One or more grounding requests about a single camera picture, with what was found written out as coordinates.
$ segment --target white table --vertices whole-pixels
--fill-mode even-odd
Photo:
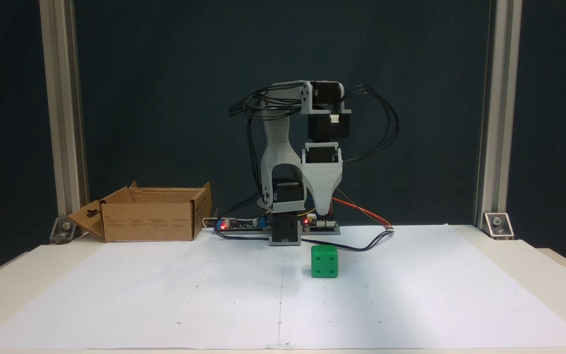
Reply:
[[[566,259],[548,249],[537,250],[521,240],[491,240],[471,226],[453,226],[477,249],[497,264],[553,312],[566,321]],[[40,246],[0,268],[0,324],[14,312],[54,284],[68,269],[80,264],[102,244],[94,236],[85,236],[63,246]],[[337,350],[354,353],[359,350]],[[19,350],[18,353],[191,353],[195,350]],[[245,351],[223,351],[225,354]],[[269,354],[273,350],[263,350]],[[489,350],[369,350],[382,353],[566,353],[566,348],[516,348]]]

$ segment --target red wire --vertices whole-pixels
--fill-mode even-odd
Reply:
[[[386,219],[380,217],[379,215],[373,213],[372,211],[368,211],[368,210],[362,208],[361,206],[356,206],[355,204],[351,204],[351,203],[349,203],[349,202],[345,202],[345,201],[342,200],[342,199],[337,199],[336,197],[332,197],[332,199],[335,200],[337,203],[344,204],[345,206],[349,206],[349,207],[356,208],[356,209],[359,209],[359,210],[361,210],[361,211],[364,211],[364,212],[366,212],[366,213],[372,215],[377,221],[381,222],[384,226],[392,227],[392,225],[388,222],[388,220],[386,220]]]

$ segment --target aluminum frame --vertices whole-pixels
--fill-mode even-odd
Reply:
[[[480,230],[485,227],[484,213],[506,211],[523,1],[498,0],[493,6],[474,212],[474,224]]]
[[[88,203],[73,0],[40,0],[58,215]]]

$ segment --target green dice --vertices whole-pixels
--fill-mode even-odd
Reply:
[[[338,249],[335,246],[311,247],[311,275],[314,278],[337,278]]]

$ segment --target box flap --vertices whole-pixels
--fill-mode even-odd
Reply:
[[[93,235],[104,239],[102,215],[99,212],[99,200],[90,202],[86,206],[74,211],[69,215],[69,219],[73,220],[73,222],[82,226]]]
[[[69,215],[79,226],[88,230],[93,235],[104,239],[104,229],[102,224],[101,204],[132,204],[132,198],[128,193],[128,188],[124,187],[108,195],[104,199],[90,202],[86,206],[74,211]]]

